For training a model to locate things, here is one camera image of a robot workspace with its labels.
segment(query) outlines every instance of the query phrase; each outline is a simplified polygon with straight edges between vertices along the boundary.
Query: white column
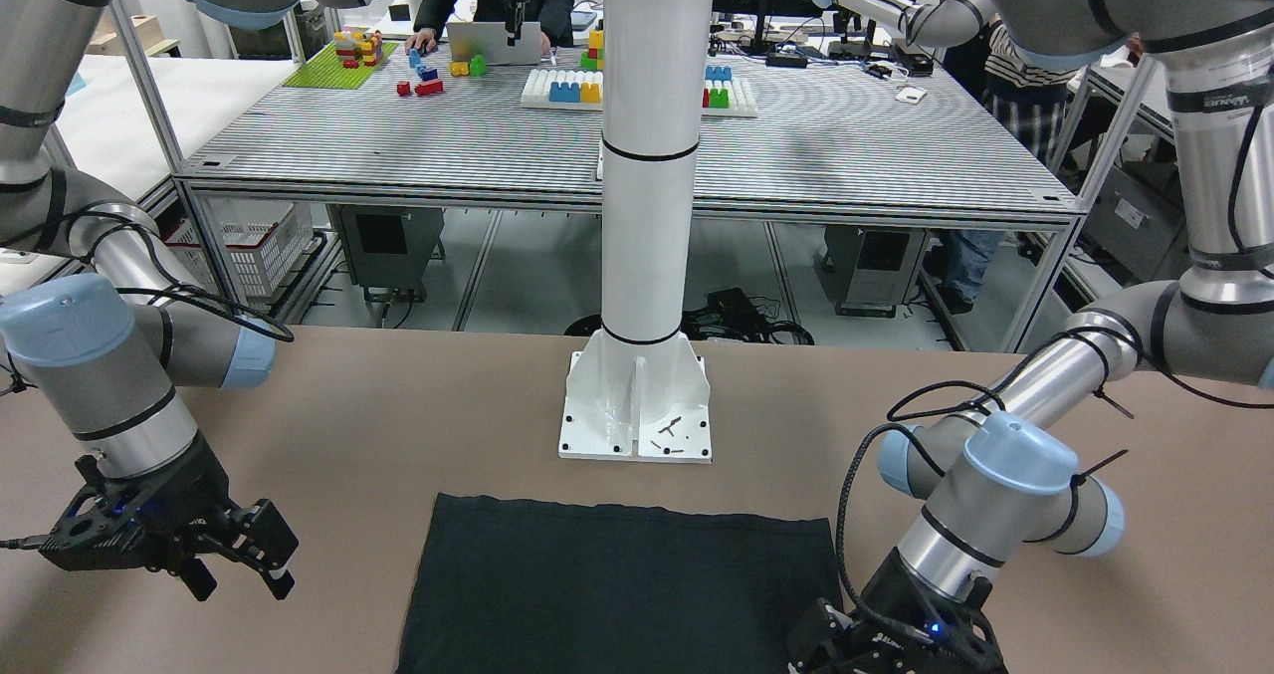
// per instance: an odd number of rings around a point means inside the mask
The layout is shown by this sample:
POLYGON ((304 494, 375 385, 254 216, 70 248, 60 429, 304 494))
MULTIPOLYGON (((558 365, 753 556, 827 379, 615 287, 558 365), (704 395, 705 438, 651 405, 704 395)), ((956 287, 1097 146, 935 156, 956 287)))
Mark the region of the white column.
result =
POLYGON ((604 0, 601 320, 558 452, 710 462, 708 384, 679 333, 711 0, 604 0))

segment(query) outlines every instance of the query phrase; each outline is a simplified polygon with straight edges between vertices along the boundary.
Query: silver laptop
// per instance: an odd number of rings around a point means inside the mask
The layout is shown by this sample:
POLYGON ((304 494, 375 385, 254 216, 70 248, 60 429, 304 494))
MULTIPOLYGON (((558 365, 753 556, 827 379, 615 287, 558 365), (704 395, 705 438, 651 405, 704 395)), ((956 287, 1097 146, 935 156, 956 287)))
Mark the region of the silver laptop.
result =
POLYGON ((451 59, 469 61, 478 54, 488 65, 539 65, 540 24, 522 22, 522 36, 508 47, 505 22, 447 22, 451 59))

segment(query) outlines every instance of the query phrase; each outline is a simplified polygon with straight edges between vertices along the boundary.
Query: white label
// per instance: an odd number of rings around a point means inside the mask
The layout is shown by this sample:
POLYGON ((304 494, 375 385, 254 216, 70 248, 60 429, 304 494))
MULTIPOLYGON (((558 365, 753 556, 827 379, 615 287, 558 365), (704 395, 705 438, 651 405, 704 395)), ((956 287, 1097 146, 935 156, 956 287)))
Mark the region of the white label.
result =
POLYGON ((1142 222, 1145 220, 1145 214, 1138 212, 1136 206, 1131 203, 1125 201, 1125 199, 1119 199, 1119 204, 1115 206, 1115 215, 1120 219, 1127 220, 1127 226, 1133 226, 1134 229, 1142 228, 1142 222))

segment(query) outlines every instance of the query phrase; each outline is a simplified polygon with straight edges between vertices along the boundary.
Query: green lego brick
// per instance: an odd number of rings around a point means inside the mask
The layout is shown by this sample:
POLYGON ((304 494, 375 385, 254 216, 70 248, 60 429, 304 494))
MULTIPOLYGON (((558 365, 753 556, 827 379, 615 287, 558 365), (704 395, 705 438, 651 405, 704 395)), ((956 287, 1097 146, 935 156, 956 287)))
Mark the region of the green lego brick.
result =
MULTIPOLYGON (((381 51, 385 52, 385 61, 389 61, 390 54, 397 48, 397 45, 396 42, 385 42, 381 45, 381 51)), ((294 75, 288 76, 283 85, 294 85, 294 88, 302 89, 358 89, 380 68, 359 66, 354 68, 354 70, 347 70, 345 66, 340 65, 340 61, 336 61, 336 45, 329 43, 322 51, 315 54, 310 61, 301 65, 294 75)))

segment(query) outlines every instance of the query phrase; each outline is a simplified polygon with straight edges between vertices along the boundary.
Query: brown tabletop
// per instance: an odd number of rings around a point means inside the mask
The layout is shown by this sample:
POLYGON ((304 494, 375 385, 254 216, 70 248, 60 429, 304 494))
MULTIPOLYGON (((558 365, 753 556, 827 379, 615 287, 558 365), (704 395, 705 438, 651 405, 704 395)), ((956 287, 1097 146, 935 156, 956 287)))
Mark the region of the brown tabletop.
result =
MULTIPOLYGON (((297 333, 262 387, 185 394, 232 496, 273 498, 299 536, 292 596, 274 601, 254 573, 217 558, 220 586, 200 604, 164 575, 66 573, 34 553, 0 553, 0 671, 387 673, 438 492, 832 519, 847 461, 897 398, 953 376, 986 382, 1013 362, 697 344, 716 461, 615 464, 554 451, 573 339, 297 333)), ((1153 375, 1108 392, 1136 419, 1089 400, 1052 432, 1087 464, 1131 448, 1103 473, 1127 507, 1127 535, 1096 561, 1018 552, 987 605, 1010 671, 1268 670, 1274 419, 1153 375)), ((78 455, 39 394, 0 401, 0 536, 47 531, 79 487, 78 455)), ((847 529, 857 582, 917 511, 864 468, 847 529)))

